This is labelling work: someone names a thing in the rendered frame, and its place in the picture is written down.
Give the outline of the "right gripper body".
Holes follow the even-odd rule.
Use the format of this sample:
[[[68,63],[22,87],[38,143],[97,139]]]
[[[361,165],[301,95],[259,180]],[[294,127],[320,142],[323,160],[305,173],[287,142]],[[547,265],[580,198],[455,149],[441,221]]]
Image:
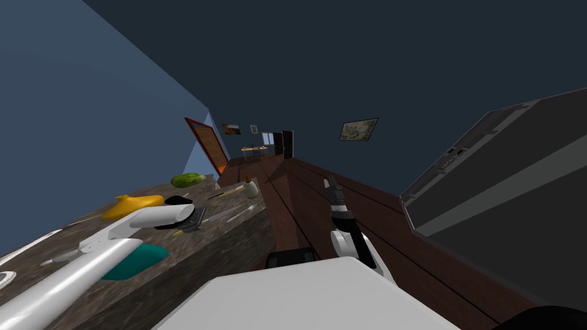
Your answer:
[[[332,185],[327,188],[327,199],[330,204],[331,211],[334,213],[348,213],[349,209],[346,206],[346,198],[343,193],[342,186]]]

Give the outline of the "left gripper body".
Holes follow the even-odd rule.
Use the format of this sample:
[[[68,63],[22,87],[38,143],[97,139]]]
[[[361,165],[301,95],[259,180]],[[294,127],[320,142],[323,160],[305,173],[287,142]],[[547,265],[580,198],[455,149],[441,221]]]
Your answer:
[[[203,206],[194,209],[192,214],[181,222],[181,225],[177,227],[181,232],[194,232],[197,231],[204,219],[207,209]]]

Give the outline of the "green watermelon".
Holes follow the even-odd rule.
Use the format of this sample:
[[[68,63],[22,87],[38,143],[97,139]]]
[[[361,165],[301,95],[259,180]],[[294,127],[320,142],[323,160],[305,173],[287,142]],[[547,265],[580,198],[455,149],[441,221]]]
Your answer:
[[[199,173],[184,173],[174,176],[170,184],[175,188],[188,188],[206,180],[206,176]]]

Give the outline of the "silver spoon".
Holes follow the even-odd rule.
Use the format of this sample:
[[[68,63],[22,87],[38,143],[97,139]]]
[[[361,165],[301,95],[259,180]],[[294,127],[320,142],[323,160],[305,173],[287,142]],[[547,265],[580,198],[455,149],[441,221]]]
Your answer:
[[[254,210],[254,209],[256,208],[256,206],[257,206],[257,205],[256,205],[256,204],[254,204],[254,205],[251,205],[251,206],[247,207],[245,210],[243,210],[243,211],[239,212],[238,214],[236,214],[235,216],[233,216],[233,217],[231,217],[231,218],[227,219],[227,220],[226,220],[226,222],[227,222],[227,223],[229,223],[229,222],[231,222],[231,221],[234,221],[235,219],[237,219],[239,216],[243,215],[243,214],[244,214],[244,213],[246,213],[247,211],[252,211],[252,210]]]

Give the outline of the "dark door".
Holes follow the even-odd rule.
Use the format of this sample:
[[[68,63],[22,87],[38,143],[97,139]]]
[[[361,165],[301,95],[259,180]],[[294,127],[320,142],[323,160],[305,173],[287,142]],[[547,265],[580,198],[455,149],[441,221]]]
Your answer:
[[[273,133],[275,155],[283,155],[284,159],[293,158],[293,132],[282,131]]]

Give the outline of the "yellow squash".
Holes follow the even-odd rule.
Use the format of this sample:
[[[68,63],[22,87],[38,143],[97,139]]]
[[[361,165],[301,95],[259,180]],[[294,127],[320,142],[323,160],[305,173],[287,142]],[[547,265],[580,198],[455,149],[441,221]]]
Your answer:
[[[139,209],[164,205],[164,197],[161,195],[131,197],[125,194],[116,197],[116,199],[118,200],[117,205],[106,211],[101,216],[102,220],[116,222]]]

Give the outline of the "teal bowl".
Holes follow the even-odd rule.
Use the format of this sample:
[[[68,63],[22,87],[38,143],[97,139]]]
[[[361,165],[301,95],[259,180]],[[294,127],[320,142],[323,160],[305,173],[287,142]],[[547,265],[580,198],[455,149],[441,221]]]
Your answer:
[[[141,244],[136,250],[106,273],[101,280],[124,281],[164,260],[168,251],[158,245]]]

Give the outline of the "orange door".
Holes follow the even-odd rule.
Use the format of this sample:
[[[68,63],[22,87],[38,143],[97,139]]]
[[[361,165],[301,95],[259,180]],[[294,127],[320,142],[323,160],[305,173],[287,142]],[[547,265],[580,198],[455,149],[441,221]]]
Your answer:
[[[211,125],[195,121],[188,117],[184,119],[216,173],[221,176],[229,161],[214,128]]]

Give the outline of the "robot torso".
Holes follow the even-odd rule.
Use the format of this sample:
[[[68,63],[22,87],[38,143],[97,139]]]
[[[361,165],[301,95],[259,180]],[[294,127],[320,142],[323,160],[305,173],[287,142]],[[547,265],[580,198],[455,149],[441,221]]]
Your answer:
[[[152,330],[460,330],[352,257],[217,277]]]

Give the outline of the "silver utensil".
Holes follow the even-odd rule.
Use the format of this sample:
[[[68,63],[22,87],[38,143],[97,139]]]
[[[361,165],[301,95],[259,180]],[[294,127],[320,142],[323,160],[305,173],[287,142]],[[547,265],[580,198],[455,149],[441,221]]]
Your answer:
[[[79,256],[82,256],[83,254],[84,253],[79,249],[72,250],[72,251],[69,251],[69,252],[62,254],[60,256],[52,258],[50,260],[44,261],[40,264],[40,266],[46,266],[46,265],[58,263],[58,262],[71,262],[72,260],[78,258]]]

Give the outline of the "dark grey refrigerator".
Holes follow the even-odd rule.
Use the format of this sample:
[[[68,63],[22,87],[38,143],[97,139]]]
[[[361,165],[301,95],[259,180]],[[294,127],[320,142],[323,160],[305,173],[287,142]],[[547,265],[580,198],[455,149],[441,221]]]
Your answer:
[[[487,112],[400,194],[415,234],[587,312],[587,88]]]

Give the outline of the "yellow-handled knife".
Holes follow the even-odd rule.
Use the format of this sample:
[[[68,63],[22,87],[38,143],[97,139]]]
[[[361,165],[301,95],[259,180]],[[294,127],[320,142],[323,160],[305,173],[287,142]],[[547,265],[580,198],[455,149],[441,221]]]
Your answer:
[[[224,215],[227,215],[230,212],[232,212],[232,211],[234,211],[235,209],[238,209],[238,208],[240,208],[240,206],[235,206],[235,207],[232,207],[232,208],[227,209],[225,211],[222,211],[222,212],[220,212],[220,213],[218,213],[218,214],[216,214],[216,215],[214,215],[212,217],[209,217],[207,219],[202,220],[201,222],[199,222],[199,224],[196,227],[188,228],[188,229],[185,229],[185,230],[179,230],[179,231],[175,232],[172,236],[173,237],[177,237],[177,236],[182,235],[182,234],[185,234],[185,233],[192,233],[194,231],[200,230],[201,229],[201,226],[203,225],[203,223],[215,221],[216,219],[219,219],[219,218],[223,217]]]

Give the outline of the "yellow-handled dark utensil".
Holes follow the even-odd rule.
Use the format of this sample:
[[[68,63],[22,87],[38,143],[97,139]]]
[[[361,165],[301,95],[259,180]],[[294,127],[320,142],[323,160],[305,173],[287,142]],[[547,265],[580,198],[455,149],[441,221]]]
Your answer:
[[[220,193],[220,194],[214,195],[214,196],[212,196],[212,197],[210,197],[210,198],[208,198],[208,199],[210,200],[210,199],[217,198],[217,197],[220,197],[220,196],[223,196],[223,195],[228,195],[228,194],[231,194],[231,193],[235,193],[235,192],[237,192],[237,191],[241,191],[241,190],[243,190],[243,189],[244,189],[244,185],[240,185],[240,186],[238,186],[238,187],[236,187],[236,188],[234,188],[234,189],[231,189],[231,190],[229,190],[229,191],[222,192],[222,193]]]

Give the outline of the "green-grey wall picture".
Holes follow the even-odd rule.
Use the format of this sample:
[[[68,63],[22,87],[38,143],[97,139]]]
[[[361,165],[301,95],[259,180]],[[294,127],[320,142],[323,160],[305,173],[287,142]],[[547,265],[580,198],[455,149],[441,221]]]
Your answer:
[[[340,141],[366,142],[370,139],[378,118],[343,123]]]

